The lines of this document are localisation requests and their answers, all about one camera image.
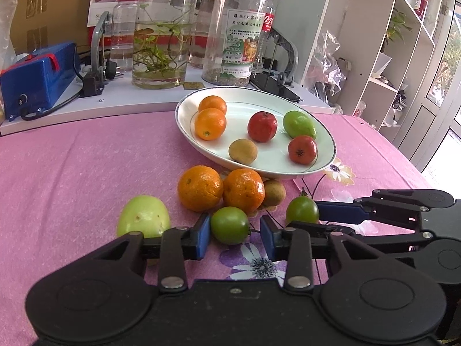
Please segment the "orange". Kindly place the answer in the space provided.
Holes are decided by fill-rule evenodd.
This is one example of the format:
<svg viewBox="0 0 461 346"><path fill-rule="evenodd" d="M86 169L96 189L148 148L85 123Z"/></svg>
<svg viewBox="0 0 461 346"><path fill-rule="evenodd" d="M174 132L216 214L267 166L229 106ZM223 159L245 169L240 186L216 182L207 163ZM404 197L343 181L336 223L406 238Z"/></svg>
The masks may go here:
<svg viewBox="0 0 461 346"><path fill-rule="evenodd" d="M193 166L186 170L177 184L181 205L188 210L201 213L219 205L224 193L224 183L213 168Z"/></svg>
<svg viewBox="0 0 461 346"><path fill-rule="evenodd" d="M227 107L226 102L219 96L210 95L202 99L199 104L199 111L203 111L206 109L218 109L223 114L226 114Z"/></svg>
<svg viewBox="0 0 461 346"><path fill-rule="evenodd" d="M254 170L232 170L224 179L224 205L239 208L247 214L259 208L265 194L262 178Z"/></svg>
<svg viewBox="0 0 461 346"><path fill-rule="evenodd" d="M194 131L198 138L214 141L221 137L226 129L226 116L216 108L200 111L194 122Z"/></svg>

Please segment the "large light green fruit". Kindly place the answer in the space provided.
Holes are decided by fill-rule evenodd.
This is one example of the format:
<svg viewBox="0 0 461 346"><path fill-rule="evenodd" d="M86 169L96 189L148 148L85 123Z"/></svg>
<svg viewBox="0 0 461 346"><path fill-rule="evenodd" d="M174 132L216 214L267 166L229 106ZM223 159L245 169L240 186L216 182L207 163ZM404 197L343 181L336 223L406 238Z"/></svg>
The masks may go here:
<svg viewBox="0 0 461 346"><path fill-rule="evenodd" d="M170 227L169 212L165 204L156 197L139 195L123 207L116 235L121 237L132 231L140 231L145 238L157 238Z"/></svg>

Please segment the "clear bottle red lid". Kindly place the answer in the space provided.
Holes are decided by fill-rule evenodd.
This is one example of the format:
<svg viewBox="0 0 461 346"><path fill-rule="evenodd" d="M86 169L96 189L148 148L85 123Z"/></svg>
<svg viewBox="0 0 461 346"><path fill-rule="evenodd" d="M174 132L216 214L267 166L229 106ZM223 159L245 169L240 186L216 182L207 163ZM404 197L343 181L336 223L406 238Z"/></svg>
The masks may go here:
<svg viewBox="0 0 461 346"><path fill-rule="evenodd" d="M110 59L121 73L130 72L138 0L116 0L112 13Z"/></svg>

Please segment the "small brown kiwi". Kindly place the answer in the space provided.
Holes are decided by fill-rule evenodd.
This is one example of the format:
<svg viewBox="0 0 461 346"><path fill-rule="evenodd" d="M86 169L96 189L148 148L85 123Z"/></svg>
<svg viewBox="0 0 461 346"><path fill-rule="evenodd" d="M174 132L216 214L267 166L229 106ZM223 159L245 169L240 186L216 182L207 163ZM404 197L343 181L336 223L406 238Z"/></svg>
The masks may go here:
<svg viewBox="0 0 461 346"><path fill-rule="evenodd" d="M263 182L265 189L265 198L262 204L266 207L280 205L286 198L286 190L283 184L275 179Z"/></svg>

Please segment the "cola bottle red cap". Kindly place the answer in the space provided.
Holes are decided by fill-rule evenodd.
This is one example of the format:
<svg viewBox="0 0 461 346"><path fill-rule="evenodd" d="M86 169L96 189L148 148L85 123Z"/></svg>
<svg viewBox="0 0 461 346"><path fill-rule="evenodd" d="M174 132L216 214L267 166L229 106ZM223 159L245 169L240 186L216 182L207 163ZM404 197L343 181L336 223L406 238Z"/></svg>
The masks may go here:
<svg viewBox="0 0 461 346"><path fill-rule="evenodd" d="M256 52L256 57L253 62L252 71L254 73L261 73L263 68L263 54L264 50L270 36L270 31L273 25L273 18L274 18L274 4L273 0L267 0L265 4L265 16L262 22L262 29L259 35L258 47Z"/></svg>

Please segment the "white ceramic plate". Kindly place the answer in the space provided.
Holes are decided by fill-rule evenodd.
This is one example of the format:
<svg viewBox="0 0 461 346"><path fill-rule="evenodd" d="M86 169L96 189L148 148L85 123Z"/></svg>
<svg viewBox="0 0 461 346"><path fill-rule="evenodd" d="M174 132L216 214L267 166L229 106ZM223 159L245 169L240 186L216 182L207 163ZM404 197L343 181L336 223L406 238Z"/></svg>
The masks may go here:
<svg viewBox="0 0 461 346"><path fill-rule="evenodd" d="M190 145L229 169L253 169L268 178L296 178L332 164L337 147L311 113L275 95L248 88L194 91L175 110Z"/></svg>

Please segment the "brown kiwi fruit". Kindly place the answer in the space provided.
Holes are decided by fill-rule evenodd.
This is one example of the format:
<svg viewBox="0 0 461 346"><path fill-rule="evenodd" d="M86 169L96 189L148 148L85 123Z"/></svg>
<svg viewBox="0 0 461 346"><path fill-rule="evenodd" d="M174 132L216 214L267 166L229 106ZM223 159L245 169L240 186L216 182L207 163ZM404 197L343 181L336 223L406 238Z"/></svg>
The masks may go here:
<svg viewBox="0 0 461 346"><path fill-rule="evenodd" d="M258 149L253 141L241 138L230 144L228 153L235 162L249 166L256 160Z"/></svg>

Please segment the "cardboard box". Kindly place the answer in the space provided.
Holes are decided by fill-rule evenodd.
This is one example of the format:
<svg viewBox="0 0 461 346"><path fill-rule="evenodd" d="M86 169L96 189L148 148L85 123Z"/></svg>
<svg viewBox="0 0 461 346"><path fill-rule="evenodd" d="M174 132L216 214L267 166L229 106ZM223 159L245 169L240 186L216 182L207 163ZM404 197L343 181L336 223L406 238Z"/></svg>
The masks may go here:
<svg viewBox="0 0 461 346"><path fill-rule="evenodd" d="M88 47L88 9L91 0L19 0L10 38L17 53L75 42Z"/></svg>

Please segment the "blue plastic tool box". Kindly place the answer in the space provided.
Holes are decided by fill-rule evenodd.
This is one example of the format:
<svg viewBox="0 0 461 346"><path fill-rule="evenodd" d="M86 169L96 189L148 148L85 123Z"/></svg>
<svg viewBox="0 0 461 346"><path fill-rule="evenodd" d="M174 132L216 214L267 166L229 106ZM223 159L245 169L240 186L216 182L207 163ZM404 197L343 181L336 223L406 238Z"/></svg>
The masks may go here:
<svg viewBox="0 0 461 346"><path fill-rule="evenodd" d="M37 120L69 105L82 95L82 91L65 101L58 100L79 76L80 58L74 42L32 52L1 72L6 119Z"/></svg>

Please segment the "red apple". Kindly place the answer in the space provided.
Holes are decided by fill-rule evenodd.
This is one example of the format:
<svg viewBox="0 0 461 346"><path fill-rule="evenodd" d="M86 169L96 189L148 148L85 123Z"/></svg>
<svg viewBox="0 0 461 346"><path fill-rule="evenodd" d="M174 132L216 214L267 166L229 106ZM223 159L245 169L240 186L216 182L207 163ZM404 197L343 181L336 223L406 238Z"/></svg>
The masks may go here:
<svg viewBox="0 0 461 346"><path fill-rule="evenodd" d="M257 112L248 121L247 130L252 140L266 143L277 133L277 119L272 113Z"/></svg>
<svg viewBox="0 0 461 346"><path fill-rule="evenodd" d="M300 135L293 138L288 145L288 155L293 163L308 166L317 157L316 141L309 135Z"/></svg>

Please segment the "oblong green fruit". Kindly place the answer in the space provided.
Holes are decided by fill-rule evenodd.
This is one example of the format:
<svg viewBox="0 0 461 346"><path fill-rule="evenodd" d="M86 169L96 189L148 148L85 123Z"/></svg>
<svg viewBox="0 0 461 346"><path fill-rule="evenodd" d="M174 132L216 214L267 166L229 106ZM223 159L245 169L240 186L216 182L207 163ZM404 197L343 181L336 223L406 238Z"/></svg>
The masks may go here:
<svg viewBox="0 0 461 346"><path fill-rule="evenodd" d="M312 119L303 112L290 111L284 115L283 126L291 138L307 135L316 139L316 128Z"/></svg>

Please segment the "clear jar with label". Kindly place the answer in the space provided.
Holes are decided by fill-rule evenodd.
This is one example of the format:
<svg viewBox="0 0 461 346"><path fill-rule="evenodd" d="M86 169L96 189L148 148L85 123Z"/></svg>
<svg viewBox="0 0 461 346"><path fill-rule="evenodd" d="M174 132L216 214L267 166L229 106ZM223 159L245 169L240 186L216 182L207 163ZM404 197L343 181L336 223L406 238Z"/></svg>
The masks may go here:
<svg viewBox="0 0 461 346"><path fill-rule="evenodd" d="M202 66L204 81L248 85L268 1L215 0Z"/></svg>

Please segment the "glass vase with plant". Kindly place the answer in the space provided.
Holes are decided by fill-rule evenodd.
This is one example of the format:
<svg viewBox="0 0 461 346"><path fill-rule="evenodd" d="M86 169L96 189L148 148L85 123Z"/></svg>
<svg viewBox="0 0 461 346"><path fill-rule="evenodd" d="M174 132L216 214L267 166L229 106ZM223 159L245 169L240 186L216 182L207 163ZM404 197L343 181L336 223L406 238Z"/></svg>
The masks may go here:
<svg viewBox="0 0 461 346"><path fill-rule="evenodd" d="M132 82L167 89L184 83L197 0L139 0L133 37Z"/></svg>

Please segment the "red bottle on shelf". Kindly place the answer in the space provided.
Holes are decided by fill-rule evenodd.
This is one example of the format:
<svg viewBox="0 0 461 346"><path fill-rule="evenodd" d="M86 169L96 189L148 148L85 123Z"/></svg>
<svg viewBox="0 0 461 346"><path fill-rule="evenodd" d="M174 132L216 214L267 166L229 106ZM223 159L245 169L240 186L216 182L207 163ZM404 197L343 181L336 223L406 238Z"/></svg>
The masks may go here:
<svg viewBox="0 0 461 346"><path fill-rule="evenodd" d="M420 21L424 20L424 14L426 12L428 0L416 0L414 11Z"/></svg>

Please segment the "clear plastic bag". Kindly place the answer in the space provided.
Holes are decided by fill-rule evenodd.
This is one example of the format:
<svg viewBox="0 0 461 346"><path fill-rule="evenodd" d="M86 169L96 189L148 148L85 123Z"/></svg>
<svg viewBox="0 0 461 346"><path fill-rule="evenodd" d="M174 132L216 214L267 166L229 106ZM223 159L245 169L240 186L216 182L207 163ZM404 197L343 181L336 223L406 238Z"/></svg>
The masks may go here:
<svg viewBox="0 0 461 346"><path fill-rule="evenodd" d="M19 0L1 0L0 10L0 68L7 69L13 64L16 53L10 38L12 21Z"/></svg>

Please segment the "potted green plant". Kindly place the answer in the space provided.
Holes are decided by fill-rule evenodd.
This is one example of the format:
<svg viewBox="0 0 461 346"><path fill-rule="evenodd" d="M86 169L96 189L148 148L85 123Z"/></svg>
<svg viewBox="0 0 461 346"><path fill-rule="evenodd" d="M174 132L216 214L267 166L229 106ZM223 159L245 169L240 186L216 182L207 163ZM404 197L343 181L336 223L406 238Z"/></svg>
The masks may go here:
<svg viewBox="0 0 461 346"><path fill-rule="evenodd" d="M396 39L399 39L401 42L405 42L403 36L403 31L411 32L413 28L409 26L406 22L407 16L402 11L393 8L392 16L386 29L384 35L384 40L381 45L381 53L385 52L386 47L389 46L391 42L394 42Z"/></svg>

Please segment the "green tomato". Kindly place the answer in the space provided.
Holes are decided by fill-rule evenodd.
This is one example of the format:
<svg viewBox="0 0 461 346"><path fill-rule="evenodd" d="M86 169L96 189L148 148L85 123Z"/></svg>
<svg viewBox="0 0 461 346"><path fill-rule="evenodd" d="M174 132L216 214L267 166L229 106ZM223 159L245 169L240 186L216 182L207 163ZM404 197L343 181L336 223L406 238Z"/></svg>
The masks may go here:
<svg viewBox="0 0 461 346"><path fill-rule="evenodd" d="M250 234L248 216L232 206L217 210L211 217L210 226L214 238L224 245L240 245Z"/></svg>
<svg viewBox="0 0 461 346"><path fill-rule="evenodd" d="M318 223L320 212L317 204L309 197L300 195L294 198L286 209L286 221L301 223Z"/></svg>

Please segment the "white raised board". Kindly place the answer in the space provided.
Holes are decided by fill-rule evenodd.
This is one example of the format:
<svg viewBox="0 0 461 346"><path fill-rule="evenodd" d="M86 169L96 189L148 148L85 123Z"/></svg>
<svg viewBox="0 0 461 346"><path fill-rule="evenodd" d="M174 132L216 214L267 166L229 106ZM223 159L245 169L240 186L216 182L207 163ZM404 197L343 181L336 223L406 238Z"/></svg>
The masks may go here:
<svg viewBox="0 0 461 346"><path fill-rule="evenodd" d="M202 82L205 88L215 87L205 82L201 77L202 71L188 66L186 82ZM62 94L58 103L67 100L81 88L77 78ZM294 83L288 88L301 98L300 107L308 112L332 114L333 109L320 101L314 94ZM6 119L1 124L1 135L6 136L24 130L46 127L58 123L68 123L78 120L89 120L106 116L120 116L143 112L174 111L178 102L193 90L187 90L183 85L168 89L144 89L132 84L131 73L124 74L111 80L102 94L88 98L78 98L49 116L33 121L25 121L20 117L13 121Z"/></svg>

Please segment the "white shelf unit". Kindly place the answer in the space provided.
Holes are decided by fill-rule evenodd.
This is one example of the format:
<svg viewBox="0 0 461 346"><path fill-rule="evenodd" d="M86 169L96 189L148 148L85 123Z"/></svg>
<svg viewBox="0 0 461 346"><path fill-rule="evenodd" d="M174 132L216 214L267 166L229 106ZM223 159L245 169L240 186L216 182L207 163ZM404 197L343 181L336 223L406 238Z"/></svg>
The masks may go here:
<svg viewBox="0 0 461 346"><path fill-rule="evenodd" d="M403 31L405 42L396 39L381 53L386 29L396 8L413 28ZM363 119L389 141L395 141L403 122L392 125L387 115L399 88L409 83L407 101L413 101L427 70L434 42L413 8L405 0L279 0L273 23L298 51L294 82L305 80L318 37L331 32L340 42L337 56L352 62L343 90L335 101L351 115L361 102Z"/></svg>

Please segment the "crumpled plastic wrap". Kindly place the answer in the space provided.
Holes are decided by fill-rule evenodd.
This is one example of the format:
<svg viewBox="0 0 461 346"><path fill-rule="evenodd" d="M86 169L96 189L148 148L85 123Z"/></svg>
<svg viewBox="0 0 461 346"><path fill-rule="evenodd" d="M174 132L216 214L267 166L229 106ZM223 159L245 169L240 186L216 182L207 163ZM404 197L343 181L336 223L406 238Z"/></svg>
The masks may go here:
<svg viewBox="0 0 461 346"><path fill-rule="evenodd" d="M318 98L337 97L352 71L352 62L336 55L340 47L339 40L329 31L323 31L317 39L305 82Z"/></svg>

